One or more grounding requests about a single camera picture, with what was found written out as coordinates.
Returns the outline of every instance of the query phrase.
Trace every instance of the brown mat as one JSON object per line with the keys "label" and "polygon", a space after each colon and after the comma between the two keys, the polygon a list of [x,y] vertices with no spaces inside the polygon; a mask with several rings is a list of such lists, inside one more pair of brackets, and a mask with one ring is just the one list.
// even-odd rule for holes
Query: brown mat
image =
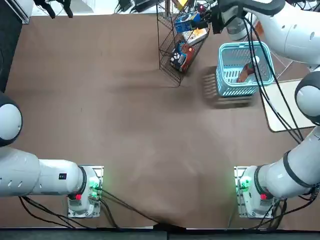
{"label": "brown mat", "polygon": [[[287,133],[270,132],[259,99],[218,107],[203,94],[203,75],[229,41],[225,33],[210,34],[183,86],[174,88],[158,70],[154,15],[33,17],[23,26],[6,92],[24,120],[13,146],[39,158],[104,165],[104,187],[154,218],[225,228],[236,204],[233,167],[272,163],[295,146]],[[305,72],[296,64],[286,77]],[[35,199],[66,211],[65,197]],[[16,197],[0,202],[1,227],[48,226]],[[289,200],[289,209],[302,203]],[[152,224],[110,207],[121,227]],[[282,227],[317,230],[318,208],[316,202],[286,216]],[[83,222],[108,226],[104,215]],[[231,227],[256,223],[236,217]]]}

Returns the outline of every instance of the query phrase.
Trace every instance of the bottle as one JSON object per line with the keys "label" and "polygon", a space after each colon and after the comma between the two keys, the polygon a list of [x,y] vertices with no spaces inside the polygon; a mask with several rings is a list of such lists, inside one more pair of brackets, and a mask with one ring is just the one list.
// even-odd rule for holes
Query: bottle
{"label": "bottle", "polygon": [[237,83],[244,83],[248,76],[251,75],[251,74],[254,74],[255,73],[255,65],[256,63],[259,64],[259,61],[260,61],[260,58],[258,56],[255,56],[255,59],[253,59],[253,65],[250,62],[248,62],[246,65],[244,65],[241,73],[239,74],[236,82]]}

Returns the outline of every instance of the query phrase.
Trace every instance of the black cable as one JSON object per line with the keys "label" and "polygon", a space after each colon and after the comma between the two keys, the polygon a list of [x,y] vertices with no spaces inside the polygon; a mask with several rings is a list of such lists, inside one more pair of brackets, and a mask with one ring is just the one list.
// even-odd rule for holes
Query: black cable
{"label": "black cable", "polygon": [[113,11],[113,13],[115,14],[116,13],[116,10],[117,10],[117,8],[120,6],[120,3],[118,2],[118,4],[115,6],[115,8],[114,8],[114,11]]}
{"label": "black cable", "polygon": [[306,4],[307,4],[307,0],[304,0],[304,5],[303,5],[303,7],[301,7],[301,10],[305,10]]}
{"label": "black cable", "polygon": [[46,223],[56,224],[56,225],[59,225],[59,226],[62,226],[62,227],[65,227],[65,228],[71,229],[71,227],[70,227],[70,226],[63,225],[63,224],[58,223],[58,222],[55,222],[55,221],[49,221],[49,220],[46,220],[46,219],[43,219],[43,218],[41,218],[41,217],[39,217],[39,216],[34,215],[34,214],[33,214],[32,212],[30,212],[30,210],[27,208],[27,206],[25,205],[25,203],[24,203],[24,201],[23,201],[22,197],[20,197],[20,196],[19,196],[19,200],[20,200],[20,202],[21,202],[21,204],[22,204],[22,206],[23,206],[24,210],[25,210],[29,215],[31,215],[32,217],[34,217],[35,219],[38,219],[38,220],[44,221],[44,222],[46,222]]}
{"label": "black cable", "polygon": [[145,215],[145,214],[142,213],[141,211],[137,210],[137,209],[134,208],[133,206],[130,206],[130,205],[127,204],[125,201],[122,201],[121,199],[119,199],[118,197],[116,197],[115,195],[113,195],[112,193],[110,193],[110,192],[108,192],[108,191],[106,191],[106,190],[104,190],[104,189],[102,189],[102,188],[96,188],[96,189],[97,189],[97,190],[101,190],[101,191],[103,191],[104,193],[110,195],[110,196],[113,197],[114,199],[118,200],[119,202],[121,202],[122,204],[124,204],[125,206],[127,206],[130,210],[136,212],[137,214],[140,214],[141,216],[145,217],[146,219],[149,219],[149,220],[151,220],[151,221],[154,221],[154,222],[156,222],[157,224],[160,223],[159,221],[157,221],[157,220],[155,220],[155,219],[153,219],[153,218]]}
{"label": "black cable", "polygon": [[[296,212],[296,211],[299,211],[299,210],[301,210],[301,209],[304,209],[304,208],[308,207],[309,205],[311,205],[311,204],[316,200],[317,196],[315,196],[315,198],[313,198],[312,200],[308,201],[306,204],[304,204],[304,205],[302,205],[302,206],[300,206],[300,207],[297,207],[297,208],[295,208],[295,209],[293,209],[293,210],[287,211],[287,212],[284,213],[283,215],[288,215],[288,214],[294,213],[294,212]],[[281,216],[282,216],[282,215],[275,216],[275,217],[273,217],[272,219],[264,222],[263,224],[259,224],[259,225],[257,225],[257,226],[248,228],[248,230],[257,229],[257,228],[261,227],[262,225],[265,225],[265,224],[267,224],[267,223],[270,223],[270,222],[271,222],[272,220],[274,220],[274,219],[280,218]]]}
{"label": "black cable", "polygon": [[305,197],[303,197],[303,196],[298,196],[299,198],[301,198],[301,199],[303,199],[303,200],[306,200],[306,201],[310,201],[311,199],[309,199],[309,198],[305,198]]}
{"label": "black cable", "polygon": [[315,5],[312,8],[310,8],[309,10],[307,10],[307,11],[313,11],[314,12],[319,7],[319,5],[320,5],[320,2],[317,5]]}
{"label": "black cable", "polygon": [[100,202],[104,205],[104,207],[105,207],[105,209],[106,209],[106,211],[108,213],[108,217],[109,217],[109,220],[111,222],[111,225],[113,227],[115,227],[116,229],[120,229],[120,227],[116,224],[116,221],[115,221],[114,217],[112,216],[112,213],[110,211],[110,208],[109,208],[108,204],[103,199],[100,199]]}
{"label": "black cable", "polygon": [[136,12],[136,7],[134,6],[133,8],[131,8],[129,14],[135,13]]}
{"label": "black cable", "polygon": [[263,218],[261,219],[260,224],[259,224],[258,226],[262,225],[262,223],[263,223],[264,220],[266,219],[266,216],[268,215],[268,213],[270,212],[270,210],[271,210],[273,207],[274,207],[274,205],[272,204],[272,205],[269,207],[268,211],[266,211],[266,213],[264,214],[264,216],[263,216]]}
{"label": "black cable", "polygon": [[284,215],[285,215],[285,213],[287,211],[287,207],[288,207],[287,199],[284,199],[283,205],[282,205],[282,208],[281,208],[280,217],[277,219],[276,224],[272,225],[268,230],[274,231],[274,230],[278,229],[278,227],[280,226],[280,223],[281,223],[282,219],[284,218]]}
{"label": "black cable", "polygon": [[[245,27],[246,27],[246,30],[247,30],[247,29],[248,29],[248,28],[247,28],[247,24],[245,23],[245,21],[243,21],[243,23],[244,23],[244,25],[245,25]],[[247,32],[247,37],[248,37],[248,39],[250,38],[250,40],[251,40],[251,47],[250,47],[250,41],[249,41],[249,49],[250,49],[251,63],[252,63],[252,65],[254,66],[253,56],[252,56],[252,52],[253,52],[256,69],[257,69],[257,72],[259,73],[260,82],[261,82],[261,85],[262,85],[262,88],[263,88],[263,92],[262,92],[261,87],[260,87],[260,85],[259,85],[259,80],[258,80],[258,78],[257,78],[256,69],[254,69],[254,71],[255,71],[255,74],[254,74],[254,75],[255,75],[255,78],[256,78],[256,80],[257,80],[257,84],[258,84],[258,86],[259,86],[259,92],[260,92],[261,101],[263,100],[263,99],[262,99],[262,96],[263,96],[263,97],[265,98],[265,100],[267,101],[268,105],[270,106],[270,108],[272,109],[273,113],[274,113],[275,116],[278,118],[278,120],[280,121],[280,123],[282,123],[282,125],[283,125],[284,128],[287,130],[287,132],[289,132],[289,129],[284,125],[284,123],[290,128],[290,130],[293,132],[293,134],[295,134],[296,137],[299,139],[299,136],[297,135],[296,131],[292,129],[292,127],[291,127],[291,126],[287,123],[287,121],[280,115],[280,113],[276,112],[276,110],[274,109],[274,107],[273,107],[272,104],[270,103],[270,98],[269,98],[269,96],[268,96],[268,94],[267,94],[267,92],[266,92],[266,89],[264,88],[264,84],[263,84],[262,77],[261,77],[260,70],[259,70],[259,65],[258,65],[257,60],[256,60],[256,53],[255,53],[255,48],[254,48],[254,43],[253,43],[253,35],[252,35],[253,29],[254,29],[254,28],[250,27],[250,36],[249,36],[248,30],[247,30],[246,32]],[[294,139],[298,144],[300,144],[300,141],[297,140],[297,139],[293,136],[293,134],[291,134],[290,132],[289,132],[289,134],[293,137],[293,139]]]}
{"label": "black cable", "polygon": [[290,106],[289,106],[289,104],[288,104],[288,102],[287,102],[287,100],[286,100],[286,97],[285,97],[284,93],[283,93],[282,90],[281,90],[281,87],[280,87],[280,85],[279,85],[279,82],[278,82],[278,79],[277,79],[277,77],[276,77],[276,74],[275,74],[275,72],[274,72],[274,70],[273,70],[273,68],[272,68],[272,66],[271,66],[271,64],[270,64],[270,62],[269,62],[269,60],[268,60],[267,53],[266,53],[266,51],[265,51],[265,49],[263,48],[263,45],[262,45],[262,43],[261,43],[260,37],[259,37],[259,35],[258,35],[255,27],[251,24],[251,22],[250,22],[248,19],[246,19],[245,17],[244,17],[243,19],[249,23],[250,27],[251,27],[251,28],[253,29],[253,31],[254,31],[254,34],[256,35],[256,38],[257,38],[257,40],[258,40],[258,42],[259,42],[259,44],[260,44],[260,47],[261,47],[261,49],[262,49],[263,55],[264,55],[264,57],[265,57],[265,59],[266,59],[266,62],[267,62],[267,64],[268,64],[268,66],[269,66],[270,72],[272,73],[272,76],[273,76],[273,78],[274,78],[274,81],[275,81],[276,85],[278,86],[278,89],[279,89],[280,94],[281,94],[281,96],[282,96],[282,98],[283,98],[283,101],[284,101],[286,107],[288,108],[288,111],[289,111],[289,113],[290,113],[290,116],[291,116],[291,118],[292,118],[292,121],[293,121],[293,123],[294,123],[294,125],[295,125],[295,127],[296,127],[296,129],[297,129],[297,131],[298,131],[298,133],[299,133],[300,140],[303,141],[303,140],[304,140],[304,137],[303,137],[302,134],[301,134],[301,131],[300,131],[300,129],[299,129],[299,127],[298,127],[298,124],[297,124],[297,122],[296,122],[296,120],[295,120],[295,118],[294,118],[294,115],[293,115],[293,113],[292,113],[292,111],[291,111],[291,109],[290,109]]}
{"label": "black cable", "polygon": [[55,213],[55,212],[49,210],[48,208],[46,208],[45,206],[43,206],[42,204],[40,204],[40,203],[32,200],[31,198],[29,198],[29,197],[27,197],[27,196],[23,196],[22,198],[23,198],[25,201],[27,201],[30,205],[34,206],[34,207],[37,208],[37,209],[40,209],[40,210],[44,211],[44,212],[47,213],[47,214],[50,214],[50,215],[53,215],[53,216],[56,216],[56,217],[60,217],[60,218],[67,219],[67,220],[69,220],[69,221],[71,221],[71,222],[73,222],[73,223],[75,223],[75,224],[77,224],[77,225],[79,225],[79,226],[81,226],[81,227],[83,227],[83,228],[86,228],[86,229],[95,229],[95,228],[93,228],[93,227],[85,226],[85,225],[83,225],[83,224],[81,224],[81,223],[73,220],[73,219],[70,218],[70,217],[67,217],[67,216],[64,216],[64,215]]}
{"label": "black cable", "polygon": [[[280,201],[277,201],[277,203],[275,204],[275,207],[272,209],[272,216],[275,216],[277,214],[278,208],[280,208],[282,210],[282,208],[280,207]],[[272,219],[271,222],[269,222],[269,226],[267,227],[268,230],[273,229],[273,223],[274,223],[274,219]]]}
{"label": "black cable", "polygon": [[[264,92],[264,95],[266,96],[266,98],[267,99],[265,99],[266,101],[270,101],[270,98],[269,98],[269,96],[268,96],[268,94],[267,94],[267,91],[266,91],[266,89],[265,89],[265,86],[264,86],[264,81],[262,81],[262,77],[261,77],[261,74],[260,74],[260,70],[259,70],[259,65],[258,65],[258,63],[257,63],[257,60],[256,60],[256,52],[255,52],[255,47],[254,47],[254,40],[253,40],[253,28],[254,27],[252,27],[253,26],[253,24],[252,24],[252,20],[253,20],[253,15],[251,14],[251,19],[250,19],[250,23],[251,23],[251,27],[250,27],[250,39],[249,39],[249,35],[247,36],[248,37],[248,39],[249,40],[251,40],[251,47],[252,47],[252,52],[253,52],[253,55],[254,55],[254,60],[255,60],[255,65],[256,65],[256,69],[257,69],[257,72],[258,72],[258,74],[259,74],[259,77],[260,77],[260,82],[261,82],[261,85],[262,85],[262,89],[263,89],[263,92]],[[298,134],[296,133],[296,131],[294,130],[294,129],[292,129],[292,127],[287,123],[287,121],[280,115],[280,113],[278,113],[277,112],[277,114],[275,113],[275,111],[273,111],[274,112],[274,114],[276,115],[276,117],[278,118],[278,120],[280,121],[280,123],[282,123],[282,125],[284,126],[284,123],[288,126],[288,128],[290,129],[290,131],[292,131],[292,133],[299,139],[300,137],[298,136]],[[294,140],[298,143],[298,144],[300,144],[300,141],[299,140],[297,140],[295,137],[293,137],[294,138]]]}
{"label": "black cable", "polygon": [[[244,26],[245,26],[245,29],[246,29],[247,36],[248,36],[248,38],[249,38],[250,35],[249,35],[249,30],[248,30],[247,24],[245,23],[245,20],[243,20],[243,22],[244,22]],[[251,63],[252,63],[252,65],[254,65],[253,53],[252,53],[251,42],[250,42],[250,41],[249,41],[249,51],[250,51]],[[256,61],[257,70],[258,70],[258,72],[259,72],[259,66],[258,66],[258,64],[257,64],[257,60],[255,59],[255,61]],[[286,123],[290,128],[291,128],[291,126],[290,126],[290,125],[285,121],[285,119],[275,110],[275,108],[273,107],[273,105],[270,103],[269,98],[266,96],[267,93],[266,93],[266,92],[264,93],[264,92],[262,91],[255,68],[254,68],[254,76],[255,76],[256,82],[257,82],[258,87],[259,87],[259,92],[260,92],[261,100],[263,100],[262,97],[264,97],[264,99],[266,100],[267,104],[269,105],[269,107],[271,108],[271,110],[273,111],[273,113],[275,114],[275,116],[278,118],[278,120],[280,121],[280,123],[282,123],[282,125],[283,125],[283,127],[286,129],[286,131],[291,135],[291,137],[292,137],[298,144],[300,144],[300,141],[298,140],[299,137],[298,137],[298,139],[296,139],[295,136],[293,135],[293,133],[292,133],[291,131],[293,131],[295,134],[296,134],[296,132],[295,132],[293,129],[291,129],[291,131],[288,129],[288,127],[287,127],[284,123]]]}
{"label": "black cable", "polygon": [[[28,197],[22,197],[22,198],[23,198],[23,200],[25,200],[28,204],[34,206],[35,208],[40,209],[40,210],[42,210],[42,211],[44,211],[44,212],[46,212],[46,213],[51,214],[51,213],[50,213],[51,211],[50,211],[48,208],[46,208],[45,206],[41,205],[40,203],[37,203],[36,201],[33,201],[32,199],[30,199],[30,198],[28,198]],[[60,217],[60,216],[57,216],[57,217],[58,217],[61,221],[65,222],[67,225],[69,225],[71,228],[75,229],[74,226],[72,226],[70,223],[68,223],[68,222],[67,222],[66,220],[64,220],[62,217]]]}

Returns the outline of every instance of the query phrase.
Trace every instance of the blue plastic basket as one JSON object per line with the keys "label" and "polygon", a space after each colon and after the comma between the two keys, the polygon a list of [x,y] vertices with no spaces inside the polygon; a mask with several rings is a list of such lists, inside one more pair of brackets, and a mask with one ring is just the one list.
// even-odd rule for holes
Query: blue plastic basket
{"label": "blue plastic basket", "polygon": [[[262,42],[262,46],[274,71],[270,50],[264,42]],[[272,76],[259,42],[254,41],[253,47],[255,55],[260,59],[258,67],[263,85],[268,86],[275,79]],[[251,63],[249,43],[247,41],[225,43],[220,46],[218,66],[216,68],[219,95],[222,97],[250,96],[257,91],[258,84],[254,74],[249,75],[245,82],[237,82],[238,76],[247,63]]]}

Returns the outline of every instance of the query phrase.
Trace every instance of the package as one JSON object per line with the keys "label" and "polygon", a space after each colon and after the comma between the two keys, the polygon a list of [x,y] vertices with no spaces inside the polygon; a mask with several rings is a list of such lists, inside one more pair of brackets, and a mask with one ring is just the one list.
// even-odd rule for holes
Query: package
{"label": "package", "polygon": [[185,73],[194,57],[195,49],[184,41],[179,41],[172,51],[170,65],[176,70]]}
{"label": "package", "polygon": [[182,33],[182,35],[186,43],[192,46],[200,42],[202,39],[206,38],[207,30],[205,28],[197,28],[193,31],[185,31]]}
{"label": "package", "polygon": [[196,13],[186,13],[179,17],[174,22],[175,29],[177,33],[183,33],[187,31],[191,31],[196,29],[196,27],[192,27],[192,22],[199,22],[201,20],[200,14]]}

